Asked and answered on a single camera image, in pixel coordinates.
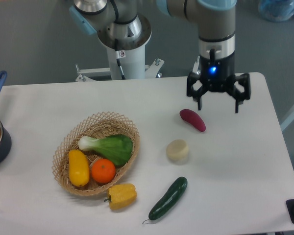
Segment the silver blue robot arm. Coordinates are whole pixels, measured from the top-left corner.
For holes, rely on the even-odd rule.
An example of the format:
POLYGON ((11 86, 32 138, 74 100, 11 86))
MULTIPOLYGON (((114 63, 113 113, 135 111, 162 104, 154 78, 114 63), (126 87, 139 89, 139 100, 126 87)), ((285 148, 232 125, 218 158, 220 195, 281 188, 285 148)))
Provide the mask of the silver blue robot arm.
MULTIPOLYGON (((166 15, 194 23, 198 29, 198 57, 187 77, 186 94, 198 104, 207 92, 227 93, 236 106, 251 97, 250 76, 236 75, 234 0, 159 0, 166 15)), ((80 29, 96 34, 106 47, 115 80, 144 78, 144 49, 151 37, 148 19, 135 0, 75 0, 69 13, 80 29)))

